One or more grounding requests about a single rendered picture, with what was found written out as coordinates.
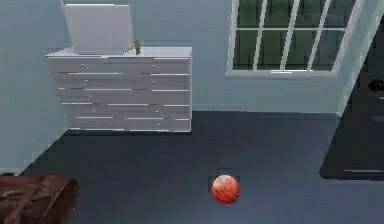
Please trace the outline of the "white framed window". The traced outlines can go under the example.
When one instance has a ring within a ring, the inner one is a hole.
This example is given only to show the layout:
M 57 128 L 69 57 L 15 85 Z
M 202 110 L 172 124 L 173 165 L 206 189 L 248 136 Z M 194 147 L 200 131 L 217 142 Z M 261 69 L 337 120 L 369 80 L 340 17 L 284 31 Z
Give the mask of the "white framed window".
M 365 0 L 231 0 L 228 76 L 335 77 Z

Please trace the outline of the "white chest of drawers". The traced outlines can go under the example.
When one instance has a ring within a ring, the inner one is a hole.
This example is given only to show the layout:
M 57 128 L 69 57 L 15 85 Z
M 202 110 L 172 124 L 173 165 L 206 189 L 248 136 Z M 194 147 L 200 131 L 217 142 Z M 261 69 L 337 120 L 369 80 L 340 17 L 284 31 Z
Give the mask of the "white chest of drawers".
M 190 47 L 143 47 L 121 55 L 67 48 L 46 59 L 72 130 L 191 130 Z

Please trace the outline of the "dark room door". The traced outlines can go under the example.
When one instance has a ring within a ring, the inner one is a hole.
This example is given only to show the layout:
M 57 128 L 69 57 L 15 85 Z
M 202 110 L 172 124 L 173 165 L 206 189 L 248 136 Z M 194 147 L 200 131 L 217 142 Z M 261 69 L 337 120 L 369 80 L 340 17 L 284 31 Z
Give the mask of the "dark room door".
M 384 16 L 338 123 L 319 174 L 324 179 L 384 181 Z

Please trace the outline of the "orange basketball with black stripes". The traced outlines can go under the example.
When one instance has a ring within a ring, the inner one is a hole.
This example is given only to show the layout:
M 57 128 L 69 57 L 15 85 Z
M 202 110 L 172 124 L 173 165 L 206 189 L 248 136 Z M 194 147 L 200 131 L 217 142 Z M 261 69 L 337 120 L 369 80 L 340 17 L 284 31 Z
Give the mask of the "orange basketball with black stripes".
M 231 175 L 219 175 L 212 182 L 211 192 L 218 203 L 230 205 L 239 199 L 240 183 Z

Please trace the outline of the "brown leather bag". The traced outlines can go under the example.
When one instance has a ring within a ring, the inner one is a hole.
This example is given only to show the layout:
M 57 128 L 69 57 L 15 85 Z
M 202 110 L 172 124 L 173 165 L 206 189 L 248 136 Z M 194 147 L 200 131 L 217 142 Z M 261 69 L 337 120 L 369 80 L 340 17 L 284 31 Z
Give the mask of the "brown leather bag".
M 80 196 L 61 175 L 0 175 L 0 224 L 68 224 Z

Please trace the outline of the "white box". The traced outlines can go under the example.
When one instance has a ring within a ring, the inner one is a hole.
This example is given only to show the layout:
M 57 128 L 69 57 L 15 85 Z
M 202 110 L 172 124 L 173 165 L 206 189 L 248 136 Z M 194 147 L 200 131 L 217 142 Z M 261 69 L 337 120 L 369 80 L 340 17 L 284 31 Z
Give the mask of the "white box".
M 63 12 L 78 54 L 122 55 L 134 47 L 129 5 L 64 4 Z

